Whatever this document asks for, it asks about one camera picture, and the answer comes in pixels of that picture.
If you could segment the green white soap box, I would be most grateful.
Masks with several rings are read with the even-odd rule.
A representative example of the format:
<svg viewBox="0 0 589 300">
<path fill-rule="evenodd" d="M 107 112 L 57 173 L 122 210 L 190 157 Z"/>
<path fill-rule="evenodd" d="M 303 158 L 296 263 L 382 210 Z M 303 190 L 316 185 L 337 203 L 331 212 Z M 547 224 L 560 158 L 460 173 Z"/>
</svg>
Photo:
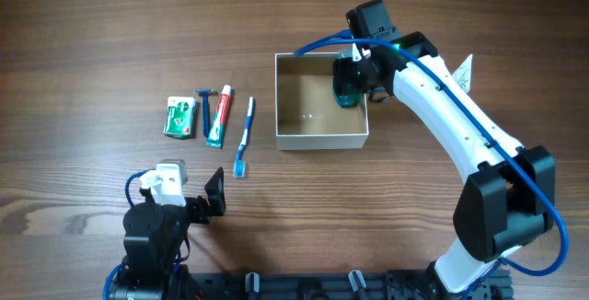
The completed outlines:
<svg viewBox="0 0 589 300">
<path fill-rule="evenodd" d="M 194 97 L 170 96 L 167 98 L 167 119 L 163 134 L 177 139 L 194 137 Z"/>
</svg>

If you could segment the blue Listerine mouthwash bottle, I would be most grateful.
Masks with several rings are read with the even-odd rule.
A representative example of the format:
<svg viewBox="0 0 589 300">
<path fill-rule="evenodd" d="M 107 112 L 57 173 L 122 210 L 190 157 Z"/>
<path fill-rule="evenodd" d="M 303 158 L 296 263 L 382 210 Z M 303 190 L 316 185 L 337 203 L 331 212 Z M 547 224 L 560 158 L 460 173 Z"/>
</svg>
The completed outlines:
<svg viewBox="0 0 589 300">
<path fill-rule="evenodd" d="M 363 91 L 350 86 L 334 87 L 333 96 L 342 108 L 353 108 L 360 102 Z"/>
</svg>

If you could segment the white lotion tube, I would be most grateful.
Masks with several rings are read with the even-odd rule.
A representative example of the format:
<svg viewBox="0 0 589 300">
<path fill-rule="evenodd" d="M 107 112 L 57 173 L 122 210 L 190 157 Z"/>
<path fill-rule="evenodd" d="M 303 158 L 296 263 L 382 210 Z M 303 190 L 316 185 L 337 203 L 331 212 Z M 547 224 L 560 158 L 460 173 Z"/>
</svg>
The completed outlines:
<svg viewBox="0 0 589 300">
<path fill-rule="evenodd" d="M 473 54 L 470 54 L 452 73 L 453 79 L 465 93 L 471 89 L 472 61 Z"/>
</svg>

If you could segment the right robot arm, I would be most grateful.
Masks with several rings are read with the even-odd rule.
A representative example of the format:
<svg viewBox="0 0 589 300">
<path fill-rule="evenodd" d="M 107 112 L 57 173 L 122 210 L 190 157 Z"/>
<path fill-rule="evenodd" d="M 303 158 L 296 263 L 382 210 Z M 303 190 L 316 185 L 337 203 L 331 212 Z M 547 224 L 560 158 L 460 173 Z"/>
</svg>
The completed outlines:
<svg viewBox="0 0 589 300">
<path fill-rule="evenodd" d="M 497 126 L 420 32 L 385 41 L 346 29 L 314 45 L 349 48 L 333 66 L 342 106 L 361 93 L 396 98 L 425 124 L 463 181 L 453 214 L 456 240 L 426 271 L 394 273 L 390 290 L 426 299 L 503 298 L 495 281 L 502 265 L 546 276 L 563 264 L 570 240 L 555 207 L 552 154 Z"/>
</svg>

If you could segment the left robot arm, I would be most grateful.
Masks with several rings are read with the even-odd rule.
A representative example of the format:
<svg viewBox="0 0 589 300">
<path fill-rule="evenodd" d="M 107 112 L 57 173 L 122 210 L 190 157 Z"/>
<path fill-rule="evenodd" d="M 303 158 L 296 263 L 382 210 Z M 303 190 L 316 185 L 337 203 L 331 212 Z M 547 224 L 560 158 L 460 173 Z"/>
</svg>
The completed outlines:
<svg viewBox="0 0 589 300">
<path fill-rule="evenodd" d="M 125 195 L 129 196 L 131 182 L 140 179 L 144 201 L 128 201 L 130 209 L 122 221 L 126 255 L 106 278 L 103 300 L 206 297 L 191 277 L 184 263 L 188 258 L 181 255 L 180 248 L 190 244 L 190 225 L 208 225 L 214 216 L 225 214 L 224 170 L 219 167 L 205 184 L 205 198 L 185 197 L 181 191 L 171 195 L 162 192 L 167 185 L 180 189 L 184 175 L 179 161 L 175 170 L 147 169 L 131 175 L 125 183 Z"/>
</svg>

